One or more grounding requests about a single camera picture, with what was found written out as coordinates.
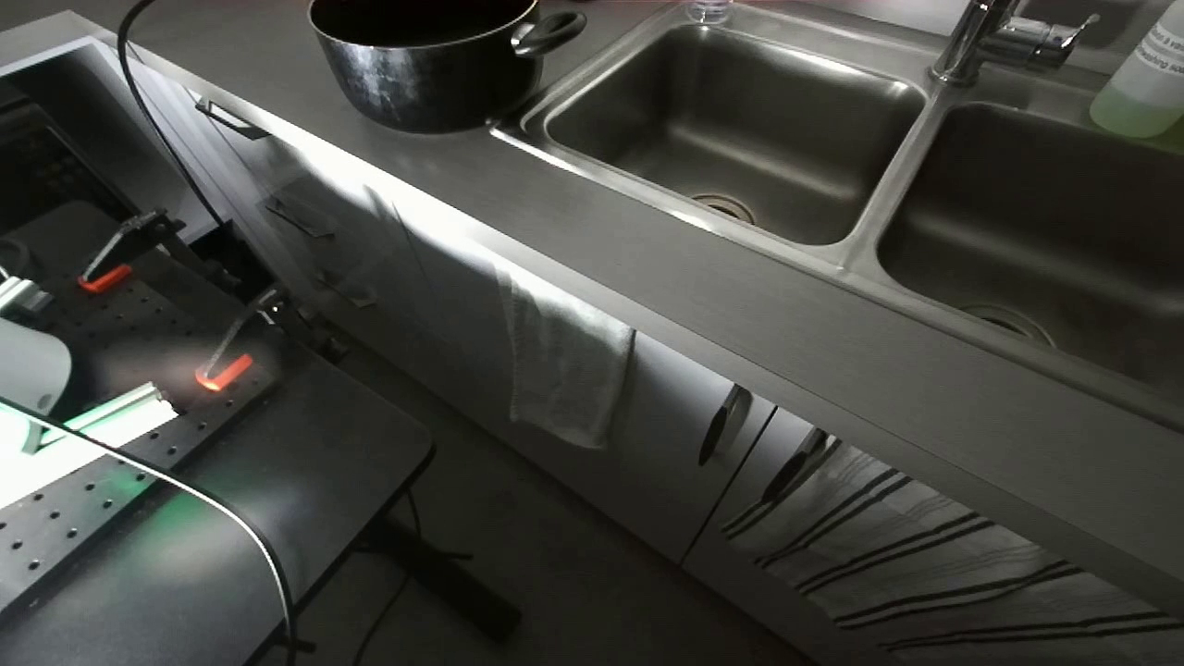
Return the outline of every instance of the sink drain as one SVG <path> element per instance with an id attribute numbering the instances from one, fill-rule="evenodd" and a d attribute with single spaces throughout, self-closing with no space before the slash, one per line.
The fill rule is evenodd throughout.
<path id="1" fill-rule="evenodd" d="M 996 324 L 996 329 L 1006 329 L 1006 331 L 1028 341 L 1028 344 L 1059 346 L 1059 341 L 1036 319 L 1028 319 L 1024 309 L 998 308 L 998 304 L 972 304 L 966 309 L 976 313 L 981 323 Z"/>
<path id="2" fill-rule="evenodd" d="M 691 199 L 701 199 L 702 207 L 717 212 L 717 213 L 729 213 L 735 223 L 748 223 L 755 227 L 755 212 L 735 199 L 735 196 L 726 196 L 726 191 L 691 191 Z"/>

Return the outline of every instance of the gray countertop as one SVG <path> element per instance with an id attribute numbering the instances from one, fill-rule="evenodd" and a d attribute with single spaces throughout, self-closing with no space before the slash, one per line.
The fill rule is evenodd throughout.
<path id="1" fill-rule="evenodd" d="M 0 7 L 0 26 L 58 7 L 116 26 L 125 0 L 14 5 Z M 548 81 L 655 10 L 627 0 L 582 7 L 590 34 L 548 59 Z M 468 212 L 460 229 L 491 256 L 1184 611 L 1181 428 L 690 229 L 485 128 L 414 138 L 373 124 L 337 92 L 303 10 L 309 0 L 162 0 L 136 37 Z"/>

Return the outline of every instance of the cable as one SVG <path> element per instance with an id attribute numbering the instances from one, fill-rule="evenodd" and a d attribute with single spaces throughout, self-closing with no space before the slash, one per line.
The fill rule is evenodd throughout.
<path id="1" fill-rule="evenodd" d="M 406 505 L 411 505 L 411 528 L 414 528 L 414 535 L 423 535 L 423 516 L 417 516 L 414 493 L 406 489 L 405 500 L 406 500 Z M 372 652 L 377 630 L 384 626 L 384 618 L 390 618 L 390 614 L 400 605 L 400 598 L 406 594 L 411 572 L 414 572 L 414 569 L 405 572 L 405 579 L 395 584 L 395 590 L 380 602 L 380 611 L 377 611 L 373 620 L 367 626 L 367 632 L 364 632 L 364 640 L 360 640 L 360 646 L 354 646 L 352 666 L 364 666 L 364 663 L 367 663 L 367 652 Z"/>
<path id="2" fill-rule="evenodd" d="M 284 658 L 284 663 L 290 663 L 290 666 L 298 663 L 294 588 L 290 588 L 290 578 L 284 578 L 284 569 L 282 569 L 282 560 L 275 556 L 275 547 L 264 541 L 264 531 L 259 531 L 248 516 L 242 516 L 242 515 L 237 515 L 232 505 L 225 505 L 220 497 L 211 497 L 211 493 L 205 493 L 205 489 L 198 489 L 198 483 L 188 483 L 188 482 L 183 482 L 183 478 L 174 478 L 174 472 L 168 472 L 168 468 L 161 468 L 161 466 L 153 466 L 153 462 L 145 462 L 145 457 L 136 457 L 136 456 L 130 456 L 130 451 L 118 451 L 118 447 L 113 447 L 113 444 L 105 444 L 105 440 L 97 440 L 97 435 L 88 435 L 88 433 L 83 433 L 83 428 L 72 428 L 72 424 L 62 424 L 62 423 L 40 418 L 36 412 L 27 412 L 27 408 L 11 403 L 7 396 L 0 396 L 0 403 L 4 403 L 7 412 L 27 415 L 27 418 L 36 423 L 40 428 L 55 428 L 55 433 L 62 433 L 62 435 L 74 435 L 74 440 L 105 451 L 108 457 L 118 457 L 118 462 L 148 472 L 148 478 L 157 478 L 157 482 L 162 482 L 162 483 L 174 483 L 177 493 L 206 504 L 211 510 L 225 515 L 237 528 L 246 528 L 248 541 L 259 547 L 259 556 L 264 556 L 264 563 L 267 563 L 267 572 L 270 572 L 270 579 L 275 579 L 278 602 L 282 602 L 282 626 L 284 626 L 284 643 L 290 643 L 290 658 Z"/>
<path id="3" fill-rule="evenodd" d="M 124 70 L 124 81 L 125 87 L 132 92 L 142 113 L 148 119 L 153 133 L 161 138 L 161 145 L 171 153 L 174 166 L 183 169 L 187 185 L 194 188 L 194 196 L 200 199 L 200 207 L 220 223 L 225 227 L 225 219 L 220 213 L 220 207 L 206 199 L 206 191 L 198 185 L 194 169 L 187 166 L 183 153 L 174 148 L 174 139 L 162 133 L 162 124 L 157 121 L 142 85 L 136 85 L 136 75 L 125 59 L 125 47 L 130 47 L 130 34 L 136 26 L 136 18 L 153 7 L 157 0 L 136 0 L 124 21 L 118 21 L 118 39 L 116 39 L 116 53 L 118 53 L 118 70 Z"/>

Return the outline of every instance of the floor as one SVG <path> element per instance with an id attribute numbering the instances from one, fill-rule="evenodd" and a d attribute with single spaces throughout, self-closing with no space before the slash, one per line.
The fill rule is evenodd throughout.
<path id="1" fill-rule="evenodd" d="M 491 643 L 411 579 L 364 655 L 367 666 L 807 663 L 417 384 L 360 356 L 347 366 L 438 433 L 438 462 L 414 483 L 427 535 L 473 552 L 470 569 L 523 605 L 517 632 Z M 300 614 L 300 632 L 320 643 L 300 666 L 354 663 L 400 579 L 390 560 L 352 556 Z"/>

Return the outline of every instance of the sink basin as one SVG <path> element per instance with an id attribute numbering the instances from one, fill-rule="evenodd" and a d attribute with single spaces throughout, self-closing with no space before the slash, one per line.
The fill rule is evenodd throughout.
<path id="1" fill-rule="evenodd" d="M 545 133 L 784 241 L 835 245 L 922 107 L 902 81 L 681 26 Z"/>
<path id="2" fill-rule="evenodd" d="M 1002 335 L 1184 396 L 1184 159 L 1002 112 L 948 113 L 880 266 Z"/>

